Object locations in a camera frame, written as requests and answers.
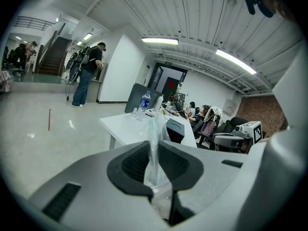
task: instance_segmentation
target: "stair railing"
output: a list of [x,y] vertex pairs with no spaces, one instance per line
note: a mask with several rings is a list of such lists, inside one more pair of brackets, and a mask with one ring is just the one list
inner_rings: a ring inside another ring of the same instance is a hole
[[21,26],[45,31],[48,27],[54,25],[53,22],[41,20],[28,16],[17,16],[14,19],[13,26]]
[[39,47],[39,52],[38,52],[38,57],[35,65],[35,73],[37,74],[45,57],[48,55],[48,52],[50,51],[51,47],[55,43],[55,41],[58,39],[60,33],[62,32],[63,28],[65,26],[65,23],[63,26],[60,28],[59,31],[54,31],[52,37],[48,40],[48,42],[45,45],[40,45]]
[[61,64],[60,64],[60,68],[59,68],[59,72],[58,72],[58,76],[62,76],[62,72],[63,72],[63,69],[64,69],[64,62],[65,62],[66,55],[68,53],[68,49],[69,49],[69,46],[70,46],[71,42],[72,42],[72,40],[70,40],[69,43],[67,44],[65,52],[63,54],[63,57],[62,57],[62,60],[61,60]]

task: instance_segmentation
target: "red tape mark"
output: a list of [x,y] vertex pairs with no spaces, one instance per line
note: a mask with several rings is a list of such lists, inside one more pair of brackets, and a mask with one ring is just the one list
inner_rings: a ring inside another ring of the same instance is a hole
[[50,114],[51,114],[51,109],[49,109],[48,131],[50,131]]

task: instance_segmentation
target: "black case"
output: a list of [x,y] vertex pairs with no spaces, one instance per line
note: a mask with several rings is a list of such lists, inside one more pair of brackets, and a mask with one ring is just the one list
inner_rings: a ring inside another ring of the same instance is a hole
[[173,119],[169,119],[166,123],[167,132],[170,140],[175,143],[181,143],[185,137],[184,125]]

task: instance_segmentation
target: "jeans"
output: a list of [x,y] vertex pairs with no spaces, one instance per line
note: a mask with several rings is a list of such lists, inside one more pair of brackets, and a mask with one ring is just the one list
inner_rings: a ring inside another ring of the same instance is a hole
[[82,69],[80,74],[80,82],[75,91],[72,105],[80,106],[86,103],[88,88],[93,78],[93,74],[88,72],[87,70]]

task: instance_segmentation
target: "sneaker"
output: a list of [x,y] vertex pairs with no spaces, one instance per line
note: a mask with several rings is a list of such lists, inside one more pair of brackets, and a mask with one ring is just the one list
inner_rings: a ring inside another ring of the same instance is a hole
[[83,107],[83,105],[82,105],[82,104],[80,104],[79,106],[72,105],[72,107],[75,107],[75,108],[82,108],[82,107]]

